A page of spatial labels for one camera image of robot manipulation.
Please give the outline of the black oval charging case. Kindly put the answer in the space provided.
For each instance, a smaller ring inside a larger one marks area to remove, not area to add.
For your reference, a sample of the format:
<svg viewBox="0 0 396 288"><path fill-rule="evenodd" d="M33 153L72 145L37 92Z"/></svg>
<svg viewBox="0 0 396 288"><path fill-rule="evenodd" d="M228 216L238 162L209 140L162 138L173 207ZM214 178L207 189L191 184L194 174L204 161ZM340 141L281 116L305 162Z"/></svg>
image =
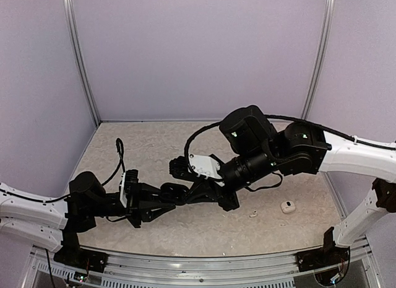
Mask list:
<svg viewBox="0 0 396 288"><path fill-rule="evenodd" d="M182 206L186 203L189 188L177 183L164 183L160 187L160 198L164 202Z"/></svg>

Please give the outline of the white earbud charging case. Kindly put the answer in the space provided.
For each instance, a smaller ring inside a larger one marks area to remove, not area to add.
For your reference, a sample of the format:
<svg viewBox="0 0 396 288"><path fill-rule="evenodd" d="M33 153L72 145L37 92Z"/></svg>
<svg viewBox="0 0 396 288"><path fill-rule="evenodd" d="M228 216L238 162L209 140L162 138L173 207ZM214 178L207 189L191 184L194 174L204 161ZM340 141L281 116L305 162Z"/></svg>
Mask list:
<svg viewBox="0 0 396 288"><path fill-rule="evenodd" d="M284 201L280 205L282 213L291 214L296 211L296 205L293 201Z"/></svg>

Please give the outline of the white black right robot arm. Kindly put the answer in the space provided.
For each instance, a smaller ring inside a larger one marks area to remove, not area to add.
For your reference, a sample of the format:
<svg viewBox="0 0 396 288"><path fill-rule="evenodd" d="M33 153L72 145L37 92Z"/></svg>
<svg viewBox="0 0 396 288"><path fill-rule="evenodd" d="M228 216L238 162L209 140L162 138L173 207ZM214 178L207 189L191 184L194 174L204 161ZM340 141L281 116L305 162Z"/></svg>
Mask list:
<svg viewBox="0 0 396 288"><path fill-rule="evenodd" d="M220 185L226 194L271 174L346 172L374 178L363 201L324 239L316 259L324 266L336 260L379 219L395 212L395 144L368 141L299 118L277 131L271 116L250 105L232 111L216 122L235 153L225 164L189 152L184 146L187 169L194 176Z"/></svg>

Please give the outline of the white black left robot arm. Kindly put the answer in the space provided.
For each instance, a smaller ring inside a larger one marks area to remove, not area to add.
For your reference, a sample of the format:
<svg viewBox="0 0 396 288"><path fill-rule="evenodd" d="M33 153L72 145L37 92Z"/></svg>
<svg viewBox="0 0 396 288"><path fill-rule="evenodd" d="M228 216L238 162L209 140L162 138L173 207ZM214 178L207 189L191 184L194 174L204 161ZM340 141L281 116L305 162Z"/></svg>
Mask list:
<svg viewBox="0 0 396 288"><path fill-rule="evenodd" d="M120 191L107 193L92 172L80 173L59 198L40 196L1 183L1 233L18 236L38 247L61 253L73 266L82 265L86 251L73 240L96 226L96 217L128 219L139 228L175 209L158 188L141 183L136 171L126 172Z"/></svg>

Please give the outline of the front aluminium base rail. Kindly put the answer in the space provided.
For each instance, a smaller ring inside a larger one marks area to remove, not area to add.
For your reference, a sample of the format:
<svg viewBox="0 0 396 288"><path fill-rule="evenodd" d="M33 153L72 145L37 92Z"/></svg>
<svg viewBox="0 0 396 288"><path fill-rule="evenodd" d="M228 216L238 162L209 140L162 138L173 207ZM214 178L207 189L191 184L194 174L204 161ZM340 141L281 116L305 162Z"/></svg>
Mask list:
<svg viewBox="0 0 396 288"><path fill-rule="evenodd" d="M266 255L188 258L109 253L102 271L47 261L34 247L23 287L319 287L319 270L300 271L295 251Z"/></svg>

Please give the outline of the left aluminium frame post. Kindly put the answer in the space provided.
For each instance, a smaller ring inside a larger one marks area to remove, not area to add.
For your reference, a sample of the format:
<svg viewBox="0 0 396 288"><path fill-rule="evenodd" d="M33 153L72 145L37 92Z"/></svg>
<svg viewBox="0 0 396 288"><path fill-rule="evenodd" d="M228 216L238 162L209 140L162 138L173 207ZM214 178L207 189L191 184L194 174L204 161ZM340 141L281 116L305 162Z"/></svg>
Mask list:
<svg viewBox="0 0 396 288"><path fill-rule="evenodd" d="M71 39L72 51L75 59L75 64L77 68L77 73L82 84L82 91L84 93L85 99L87 101L88 110L92 121L96 128L101 124L101 118L99 111L93 96L93 92L88 79L87 69L84 62L84 57L82 53L81 44L79 41L79 33L77 28L77 21L74 12L74 2L73 0L62 0L66 15L67 27L69 30L69 36Z"/></svg>

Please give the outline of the aluminium frame post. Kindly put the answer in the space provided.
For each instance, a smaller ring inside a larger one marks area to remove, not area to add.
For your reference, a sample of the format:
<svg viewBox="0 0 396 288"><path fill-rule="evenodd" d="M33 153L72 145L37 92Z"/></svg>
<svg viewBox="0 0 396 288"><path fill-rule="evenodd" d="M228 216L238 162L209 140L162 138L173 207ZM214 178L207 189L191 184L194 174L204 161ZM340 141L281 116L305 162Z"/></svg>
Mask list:
<svg viewBox="0 0 396 288"><path fill-rule="evenodd" d="M87 101L88 110L92 121L96 128L101 124L101 118L99 111L93 96L93 92L88 79L87 69L84 62L84 57L82 53L81 44L79 41L79 33L77 28L77 21L74 12L74 2L73 0L62 0L66 15L67 27L69 30L69 36L71 39L72 51L75 59L75 64L77 68L77 73L82 84L82 91L84 93L85 99Z"/></svg>
<svg viewBox="0 0 396 288"><path fill-rule="evenodd" d="M315 58L311 78L309 81L308 92L301 113L301 118L304 120L307 120L309 118L309 114L312 110L312 106L314 103L314 97L318 89L319 79L321 76L321 71L327 51L327 45L328 45L331 26L332 26L332 19L334 16L334 9L335 9L335 0L326 0L316 58Z"/></svg>

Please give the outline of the right aluminium frame post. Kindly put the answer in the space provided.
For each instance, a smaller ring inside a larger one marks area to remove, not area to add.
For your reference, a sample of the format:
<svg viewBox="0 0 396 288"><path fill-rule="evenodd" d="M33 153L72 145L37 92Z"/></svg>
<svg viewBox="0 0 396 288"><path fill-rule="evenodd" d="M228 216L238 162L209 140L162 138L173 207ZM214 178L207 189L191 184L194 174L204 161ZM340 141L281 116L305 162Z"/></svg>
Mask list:
<svg viewBox="0 0 396 288"><path fill-rule="evenodd" d="M309 118L309 114L312 110L312 106L314 103L314 97L318 89L319 79L321 76L321 71L327 51L327 45L328 45L331 26L332 26L332 19L334 16L334 9L335 9L335 0L326 0L316 58L315 58L311 78L309 81L308 92L301 113L301 118L304 120L307 120Z"/></svg>

